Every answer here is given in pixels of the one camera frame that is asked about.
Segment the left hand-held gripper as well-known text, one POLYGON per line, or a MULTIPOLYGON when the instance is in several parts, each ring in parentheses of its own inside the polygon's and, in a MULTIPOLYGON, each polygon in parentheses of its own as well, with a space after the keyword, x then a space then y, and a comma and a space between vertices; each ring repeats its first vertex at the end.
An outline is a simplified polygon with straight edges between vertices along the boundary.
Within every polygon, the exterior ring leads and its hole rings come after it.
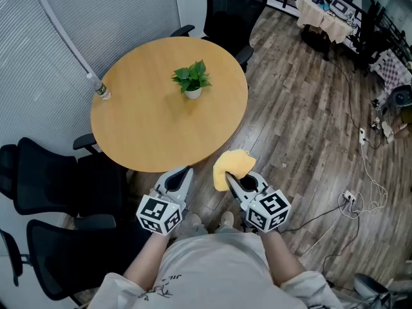
POLYGON ((143 195, 136 216, 143 229, 167 236, 183 220, 186 198, 194 176, 190 166, 177 167, 159 177, 155 189, 143 195), (178 192, 178 201, 161 192, 178 192))

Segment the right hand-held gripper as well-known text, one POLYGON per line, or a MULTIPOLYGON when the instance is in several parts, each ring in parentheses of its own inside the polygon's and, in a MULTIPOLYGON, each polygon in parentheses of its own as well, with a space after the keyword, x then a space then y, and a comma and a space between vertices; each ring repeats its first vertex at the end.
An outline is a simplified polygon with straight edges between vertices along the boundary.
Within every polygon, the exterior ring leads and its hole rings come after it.
POLYGON ((250 171, 245 178, 246 189, 259 192, 252 199, 247 199, 244 186, 233 174, 225 173, 230 192, 246 212, 246 222, 264 233, 278 228, 288 218, 291 209, 289 201, 280 190, 275 191, 268 186, 259 173, 250 171))

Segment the yellow cloth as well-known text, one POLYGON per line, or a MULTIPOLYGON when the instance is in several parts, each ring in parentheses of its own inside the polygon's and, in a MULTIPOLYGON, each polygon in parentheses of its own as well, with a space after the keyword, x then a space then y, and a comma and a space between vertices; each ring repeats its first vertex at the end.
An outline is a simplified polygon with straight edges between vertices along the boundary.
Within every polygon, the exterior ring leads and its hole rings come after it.
POLYGON ((249 155, 248 151, 235 149, 225 151, 213 166, 213 182, 217 191, 228 191, 226 173, 241 179, 255 166, 256 159, 249 155))

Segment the green potted plant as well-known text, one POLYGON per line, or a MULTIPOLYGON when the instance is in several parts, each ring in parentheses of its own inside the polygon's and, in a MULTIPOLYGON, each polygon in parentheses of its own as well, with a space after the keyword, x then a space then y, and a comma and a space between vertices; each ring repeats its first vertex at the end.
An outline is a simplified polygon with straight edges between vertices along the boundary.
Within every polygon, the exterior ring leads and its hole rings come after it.
POLYGON ((171 79, 180 86, 181 93, 193 100, 200 97, 203 88, 211 86, 203 60, 196 61, 189 67, 174 70, 171 79))

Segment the person's right forearm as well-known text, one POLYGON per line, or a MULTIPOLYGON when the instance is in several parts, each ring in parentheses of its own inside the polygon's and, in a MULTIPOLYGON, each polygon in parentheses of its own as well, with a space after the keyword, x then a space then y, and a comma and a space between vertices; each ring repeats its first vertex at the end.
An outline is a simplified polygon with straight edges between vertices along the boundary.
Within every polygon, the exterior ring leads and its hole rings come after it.
POLYGON ((270 274, 276 286, 297 277, 305 272, 304 266, 291 253, 278 231, 260 232, 270 274))

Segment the person's beige right shoe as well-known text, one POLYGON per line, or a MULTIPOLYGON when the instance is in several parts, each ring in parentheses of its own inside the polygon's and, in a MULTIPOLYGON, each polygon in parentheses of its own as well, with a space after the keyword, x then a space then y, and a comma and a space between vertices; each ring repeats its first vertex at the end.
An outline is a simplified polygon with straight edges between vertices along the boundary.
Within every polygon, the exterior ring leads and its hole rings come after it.
POLYGON ((226 211, 223 213, 221 219, 220 219, 220 225, 216 232, 232 232, 236 231, 236 229, 233 228, 234 226, 234 215, 231 211, 226 211))

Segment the person's beige shoe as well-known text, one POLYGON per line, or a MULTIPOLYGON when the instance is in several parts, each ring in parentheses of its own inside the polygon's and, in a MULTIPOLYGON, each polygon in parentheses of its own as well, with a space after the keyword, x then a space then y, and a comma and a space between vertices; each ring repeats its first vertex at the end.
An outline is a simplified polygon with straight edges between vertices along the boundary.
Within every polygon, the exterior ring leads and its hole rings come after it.
POLYGON ((179 237, 191 237, 196 233, 203 233, 205 231, 204 225, 200 217, 195 213, 188 213, 182 220, 180 225, 175 228, 173 236, 179 237))
POLYGON ((220 219, 220 225, 216 232, 232 232, 236 231, 236 229, 233 228, 234 226, 234 215, 231 211, 226 211, 223 213, 221 219, 220 219))

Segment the person's beige left shoe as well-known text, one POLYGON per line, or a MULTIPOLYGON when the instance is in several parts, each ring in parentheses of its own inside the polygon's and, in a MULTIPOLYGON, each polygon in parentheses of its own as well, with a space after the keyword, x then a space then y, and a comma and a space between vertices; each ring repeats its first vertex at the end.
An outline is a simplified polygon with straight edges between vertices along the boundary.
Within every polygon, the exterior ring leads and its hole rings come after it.
POLYGON ((200 217, 195 213, 188 213, 182 220, 180 225, 175 228, 173 236, 179 237, 191 237, 196 233, 203 233, 205 231, 204 225, 200 217))

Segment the person's white shirt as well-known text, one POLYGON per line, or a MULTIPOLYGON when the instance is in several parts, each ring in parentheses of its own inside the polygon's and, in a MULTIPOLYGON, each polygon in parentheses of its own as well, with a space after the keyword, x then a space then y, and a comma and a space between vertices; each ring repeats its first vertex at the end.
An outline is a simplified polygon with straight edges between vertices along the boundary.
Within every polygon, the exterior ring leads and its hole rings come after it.
POLYGON ((325 278, 305 271, 276 286, 259 235, 215 232, 167 247, 152 289, 109 273, 88 309, 343 309, 325 278))

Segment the clear plastic bottle green label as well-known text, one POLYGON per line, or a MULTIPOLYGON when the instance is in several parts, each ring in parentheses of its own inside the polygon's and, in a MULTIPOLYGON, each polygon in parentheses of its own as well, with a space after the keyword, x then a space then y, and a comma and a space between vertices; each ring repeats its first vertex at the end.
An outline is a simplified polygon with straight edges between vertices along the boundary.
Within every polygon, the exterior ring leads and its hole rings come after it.
POLYGON ((110 91, 107 89, 106 85, 92 73, 86 75, 89 80, 94 92, 103 100, 108 100, 111 97, 110 91))

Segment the black mesh office chair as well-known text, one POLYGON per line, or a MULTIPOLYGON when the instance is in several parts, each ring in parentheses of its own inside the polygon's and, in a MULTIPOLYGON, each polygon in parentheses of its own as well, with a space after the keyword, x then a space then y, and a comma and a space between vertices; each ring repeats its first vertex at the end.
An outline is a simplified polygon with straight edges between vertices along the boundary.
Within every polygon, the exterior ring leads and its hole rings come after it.
POLYGON ((122 275, 143 249, 150 233, 138 222, 110 229, 70 230, 39 220, 26 226, 27 253, 0 229, 0 245, 19 286, 24 265, 32 267, 40 288, 54 301, 101 285, 108 273, 122 275))
POLYGON ((73 149, 86 149, 81 158, 53 153, 23 137, 0 147, 0 193, 21 215, 62 212, 74 218, 126 215, 126 168, 98 152, 93 134, 77 138, 73 149))

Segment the grey rounded object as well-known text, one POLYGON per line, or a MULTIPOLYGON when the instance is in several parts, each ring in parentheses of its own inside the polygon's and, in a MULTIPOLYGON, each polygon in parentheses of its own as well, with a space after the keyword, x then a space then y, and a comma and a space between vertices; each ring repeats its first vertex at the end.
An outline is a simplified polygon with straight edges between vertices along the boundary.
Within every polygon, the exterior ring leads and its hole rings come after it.
POLYGON ((381 305, 390 303, 391 294, 389 290, 366 274, 356 273, 354 275, 353 288, 367 301, 375 301, 381 305))

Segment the beige cloth covered table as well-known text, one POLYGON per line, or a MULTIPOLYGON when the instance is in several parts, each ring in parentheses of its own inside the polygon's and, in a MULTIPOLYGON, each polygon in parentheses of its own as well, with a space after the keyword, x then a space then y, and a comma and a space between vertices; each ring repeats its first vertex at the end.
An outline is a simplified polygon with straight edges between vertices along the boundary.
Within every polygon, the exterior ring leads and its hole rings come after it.
POLYGON ((312 0, 297 0, 295 3, 300 13, 297 25, 302 28, 302 40, 315 51, 323 53, 323 59, 328 61, 331 43, 342 43, 352 33, 352 26, 324 11, 312 0))

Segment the checkered cloth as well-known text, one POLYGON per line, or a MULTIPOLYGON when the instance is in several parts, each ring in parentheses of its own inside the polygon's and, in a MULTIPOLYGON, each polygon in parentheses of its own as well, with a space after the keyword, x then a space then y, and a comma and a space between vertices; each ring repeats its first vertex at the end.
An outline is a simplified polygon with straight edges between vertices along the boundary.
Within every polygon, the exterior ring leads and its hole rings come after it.
POLYGON ((395 88, 412 84, 412 73, 391 49, 382 52, 377 61, 370 64, 370 71, 375 71, 384 81, 384 89, 375 99, 378 106, 386 103, 395 88))

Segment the white device box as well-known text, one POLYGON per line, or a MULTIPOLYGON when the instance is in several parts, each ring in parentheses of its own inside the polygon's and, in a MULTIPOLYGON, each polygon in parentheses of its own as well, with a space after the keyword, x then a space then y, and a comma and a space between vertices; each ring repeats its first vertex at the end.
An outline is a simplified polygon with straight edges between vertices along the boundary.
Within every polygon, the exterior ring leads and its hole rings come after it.
POLYGON ((346 15, 349 9, 339 0, 332 0, 330 3, 330 10, 336 14, 340 13, 342 15, 346 15))

